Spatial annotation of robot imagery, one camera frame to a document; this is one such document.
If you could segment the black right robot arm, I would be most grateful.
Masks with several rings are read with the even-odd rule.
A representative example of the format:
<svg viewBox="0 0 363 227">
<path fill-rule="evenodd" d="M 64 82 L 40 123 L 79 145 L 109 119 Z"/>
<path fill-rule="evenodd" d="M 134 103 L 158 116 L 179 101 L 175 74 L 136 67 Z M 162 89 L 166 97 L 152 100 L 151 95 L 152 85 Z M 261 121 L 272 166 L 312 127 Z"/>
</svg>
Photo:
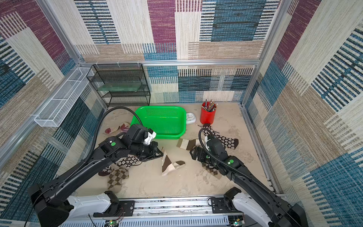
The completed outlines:
<svg viewBox="0 0 363 227">
<path fill-rule="evenodd" d="M 228 210 L 242 212 L 263 227 L 308 226 L 305 210 L 299 204 L 291 205 L 263 185 L 241 160 L 228 155 L 219 139 L 193 147 L 190 155 L 240 186 L 225 193 Z"/>
</svg>

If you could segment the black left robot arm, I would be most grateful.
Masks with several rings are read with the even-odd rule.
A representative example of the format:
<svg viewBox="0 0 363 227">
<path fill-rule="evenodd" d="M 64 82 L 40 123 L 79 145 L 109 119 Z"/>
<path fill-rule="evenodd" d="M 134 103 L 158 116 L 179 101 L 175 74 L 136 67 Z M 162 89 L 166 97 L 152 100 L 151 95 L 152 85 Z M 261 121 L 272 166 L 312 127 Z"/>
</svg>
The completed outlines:
<svg viewBox="0 0 363 227">
<path fill-rule="evenodd" d="M 126 133 L 108 137 L 93 154 L 61 176 L 45 183 L 34 184 L 28 194 L 42 227 L 58 227 L 70 218 L 98 214 L 112 217 L 120 213 L 120 202 L 111 191 L 99 195 L 76 197 L 72 193 L 101 170 L 129 155 L 141 160 L 162 157 L 156 132 L 140 124 L 132 125 Z"/>
</svg>

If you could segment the cream brown striped sock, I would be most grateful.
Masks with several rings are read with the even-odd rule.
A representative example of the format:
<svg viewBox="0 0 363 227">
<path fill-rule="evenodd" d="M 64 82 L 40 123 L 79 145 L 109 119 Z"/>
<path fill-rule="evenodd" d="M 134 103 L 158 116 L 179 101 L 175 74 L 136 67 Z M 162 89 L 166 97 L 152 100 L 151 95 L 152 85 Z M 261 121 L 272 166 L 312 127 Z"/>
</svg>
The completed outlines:
<svg viewBox="0 0 363 227">
<path fill-rule="evenodd" d="M 184 161 L 172 162 L 164 148 L 162 148 L 162 176 L 167 176 L 169 173 L 186 165 Z"/>
<path fill-rule="evenodd" d="M 179 139 L 177 143 L 177 147 L 185 150 L 192 150 L 195 146 L 200 146 L 200 141 L 198 139 L 187 140 L 187 139 Z"/>
</svg>

